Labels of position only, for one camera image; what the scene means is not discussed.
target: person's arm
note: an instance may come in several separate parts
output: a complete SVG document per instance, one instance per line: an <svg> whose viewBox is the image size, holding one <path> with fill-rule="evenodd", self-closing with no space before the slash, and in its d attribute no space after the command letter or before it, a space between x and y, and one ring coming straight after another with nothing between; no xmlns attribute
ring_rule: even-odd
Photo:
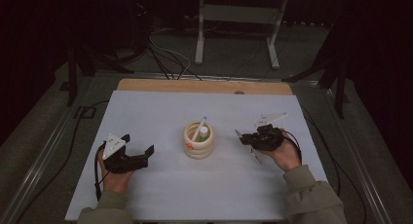
<svg viewBox="0 0 413 224"><path fill-rule="evenodd" d="M295 147L288 140L272 151L260 151L273 159L285 174L284 197L287 220L293 224L347 223L343 203L325 181L316 181L307 165L302 166Z"/></svg>
<svg viewBox="0 0 413 224"><path fill-rule="evenodd" d="M99 154L102 177L108 172ZM133 223L132 216L125 211L126 192L133 171L122 174L109 172L103 180L103 192L96 209L84 208L79 215L78 224L127 224Z"/></svg>

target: dark floor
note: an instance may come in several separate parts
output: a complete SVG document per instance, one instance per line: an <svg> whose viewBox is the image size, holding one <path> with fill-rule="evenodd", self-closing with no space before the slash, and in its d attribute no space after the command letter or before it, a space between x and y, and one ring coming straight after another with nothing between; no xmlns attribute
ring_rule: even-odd
<svg viewBox="0 0 413 224"><path fill-rule="evenodd" d="M195 29L185 31L157 29L159 31L151 35L156 45L152 45L152 48L163 56L169 57L166 59L159 56L159 59L175 78L182 67L172 62L171 56L165 50L179 57L184 67L190 64L190 72L186 72L182 79L198 79L196 74L201 79L221 81L279 82L282 78L309 68L328 33L328 29L322 27L283 25L276 41L281 67L279 70L274 70L270 67L264 42L266 34L263 31L245 33L242 30L231 29L217 30L206 35L202 65L194 64L197 41ZM67 65L57 71L56 83L0 148L2 215L5 215L8 207L13 204L13 198L21 195L17 193L19 186L41 150L53 144L52 141L56 142L56 149L50 152L50 159L45 164L44 170L39 169L37 176L33 178L34 184L38 180L36 188L26 190L29 195L32 195L29 201L33 201L33 197L63 165L69 155L73 137L73 151L67 165L47 189L29 204L20 221L20 223L66 222L65 212L94 142L106 105L99 104L94 117L82 120L79 126L77 126L78 120L73 118L76 109L78 106L90 106L108 100L118 82L124 77L166 79L158 63L151 56L147 51L137 60L126 64L127 69L135 71L132 75L120 74L99 66L94 77L79 77L79 95L72 108L66 107L68 94L58 90L61 83L67 80ZM413 223L411 190L403 180L380 133L358 98L352 81L348 80L346 83L346 103L343 105L345 119L340 120L331 107L334 100L331 93L334 93L334 89L330 91L316 87L320 74L322 71L291 84L291 87L303 110L310 114L306 116L314 119L331 154L342 168L335 169L320 135L309 122L308 126L327 178L334 188L341 187L340 198L344 202L348 222ZM21 209L17 209L15 217L19 216L20 211Z"/></svg>

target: table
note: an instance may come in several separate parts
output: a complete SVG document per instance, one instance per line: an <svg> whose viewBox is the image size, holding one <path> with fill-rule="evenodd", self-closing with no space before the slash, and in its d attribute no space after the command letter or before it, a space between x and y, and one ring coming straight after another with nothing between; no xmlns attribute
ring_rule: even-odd
<svg viewBox="0 0 413 224"><path fill-rule="evenodd" d="M259 155L262 165L253 161L234 131L255 131L253 122L259 114L273 112L288 113L276 121L277 126L296 136L303 163L317 180L326 180L299 103L287 84L122 80L109 101L65 219L77 220L83 207L96 206L93 167L97 147L108 133L129 133L127 155L141 154L155 145L149 167L131 180L127 210L134 220L284 220L283 172L266 156ZM182 132L187 123L204 115L215 131L215 148L209 157L195 160L183 152Z"/></svg>
<svg viewBox="0 0 413 224"><path fill-rule="evenodd" d="M199 27L195 63L203 63L204 54L204 20L235 21L273 24L273 34L266 39L271 66L280 68L276 53L275 42L282 24L282 17L288 0L282 0L280 6L275 8L241 7L205 4L200 0Z"/></svg>

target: beige round container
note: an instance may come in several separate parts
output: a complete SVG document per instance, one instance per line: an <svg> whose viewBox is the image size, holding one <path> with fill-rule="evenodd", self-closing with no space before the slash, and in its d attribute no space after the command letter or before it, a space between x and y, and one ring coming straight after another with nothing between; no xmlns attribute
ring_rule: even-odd
<svg viewBox="0 0 413 224"><path fill-rule="evenodd" d="M207 127L208 131L206 134L206 140L200 142L200 134L192 141L195 131L197 131L200 121L195 121L188 124L183 131L183 151L190 158L193 159L204 159L212 153L213 150L213 138L214 133L212 127L208 123L204 123L204 126Z"/></svg>

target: dark background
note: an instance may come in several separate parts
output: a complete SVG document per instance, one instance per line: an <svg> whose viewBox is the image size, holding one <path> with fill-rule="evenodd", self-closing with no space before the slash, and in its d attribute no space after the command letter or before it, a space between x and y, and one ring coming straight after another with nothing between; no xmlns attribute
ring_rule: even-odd
<svg viewBox="0 0 413 224"><path fill-rule="evenodd" d="M0 0L0 143L7 139L67 62L65 30L91 48L113 55L129 38L122 17L131 0ZM229 0L206 0L228 3ZM347 77L383 135L410 187L413 185L411 127L413 0L289 0L284 21L331 27L315 65L347 50ZM162 26L185 28L184 17L198 12L198 0L146 0ZM272 0L231 0L234 5L271 5ZM104 9L119 15L104 17ZM132 45L138 48L141 40ZM94 68L83 67L89 75Z"/></svg>

